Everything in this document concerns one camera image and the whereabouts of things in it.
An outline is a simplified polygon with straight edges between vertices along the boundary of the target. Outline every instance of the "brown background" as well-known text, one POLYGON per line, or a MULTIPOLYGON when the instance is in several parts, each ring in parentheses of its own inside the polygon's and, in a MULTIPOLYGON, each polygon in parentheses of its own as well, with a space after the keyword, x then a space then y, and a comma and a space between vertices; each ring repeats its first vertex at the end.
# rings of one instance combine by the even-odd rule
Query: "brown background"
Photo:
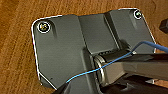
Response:
MULTIPOLYGON (((160 21, 168 18, 168 0, 0 0, 0 94, 50 94, 53 91, 40 86, 37 78, 30 29, 34 20, 130 7, 143 12, 156 43, 168 47, 168 34, 158 29, 160 21)), ((168 86, 163 81, 157 84, 168 86)))

